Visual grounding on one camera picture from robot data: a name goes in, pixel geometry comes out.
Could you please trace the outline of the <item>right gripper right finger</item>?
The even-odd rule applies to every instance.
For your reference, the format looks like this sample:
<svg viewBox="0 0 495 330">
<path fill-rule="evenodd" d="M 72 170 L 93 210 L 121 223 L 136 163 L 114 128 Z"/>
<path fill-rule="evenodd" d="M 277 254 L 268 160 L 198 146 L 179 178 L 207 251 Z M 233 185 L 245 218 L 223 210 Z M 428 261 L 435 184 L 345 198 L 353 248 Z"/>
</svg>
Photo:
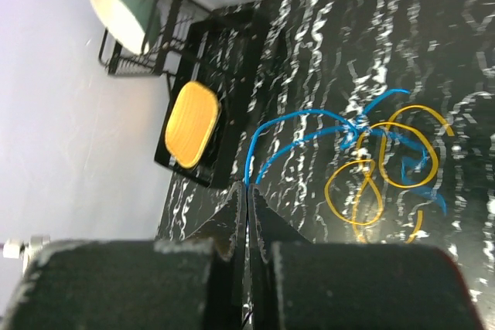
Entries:
<svg viewBox="0 0 495 330">
<path fill-rule="evenodd" d="M 256 329 L 481 329 L 460 270 L 436 247 L 311 243 L 247 190 Z"/>
</svg>

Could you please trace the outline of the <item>white bowl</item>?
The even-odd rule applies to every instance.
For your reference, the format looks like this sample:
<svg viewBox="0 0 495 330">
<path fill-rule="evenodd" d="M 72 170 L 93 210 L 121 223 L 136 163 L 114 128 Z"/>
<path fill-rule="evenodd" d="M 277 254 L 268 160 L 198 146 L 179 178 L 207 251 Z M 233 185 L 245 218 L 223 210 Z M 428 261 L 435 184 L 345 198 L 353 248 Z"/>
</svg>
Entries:
<svg viewBox="0 0 495 330">
<path fill-rule="evenodd" d="M 154 0 L 90 0 L 109 33 L 135 55 L 150 52 L 162 28 L 161 12 Z"/>
</svg>

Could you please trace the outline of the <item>yellow woven basket tray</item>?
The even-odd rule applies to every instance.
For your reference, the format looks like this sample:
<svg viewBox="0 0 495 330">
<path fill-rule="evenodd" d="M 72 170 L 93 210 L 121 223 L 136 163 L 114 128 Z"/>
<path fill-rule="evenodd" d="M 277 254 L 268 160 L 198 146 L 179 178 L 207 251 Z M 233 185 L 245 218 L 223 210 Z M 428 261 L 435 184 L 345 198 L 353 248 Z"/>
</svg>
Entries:
<svg viewBox="0 0 495 330">
<path fill-rule="evenodd" d="M 199 162 L 220 117 L 217 95 L 197 81 L 186 83 L 173 104 L 166 124 L 166 149 L 183 168 Z"/>
</svg>

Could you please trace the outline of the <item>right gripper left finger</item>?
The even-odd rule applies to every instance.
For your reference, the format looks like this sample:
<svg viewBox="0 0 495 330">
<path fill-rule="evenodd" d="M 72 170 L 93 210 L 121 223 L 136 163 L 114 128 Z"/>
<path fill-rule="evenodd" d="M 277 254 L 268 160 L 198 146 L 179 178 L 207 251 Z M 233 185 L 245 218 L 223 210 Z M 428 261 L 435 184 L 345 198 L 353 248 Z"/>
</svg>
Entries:
<svg viewBox="0 0 495 330">
<path fill-rule="evenodd" d="M 238 329 L 245 187 L 184 240 L 59 240 L 32 259 L 3 329 Z"/>
</svg>

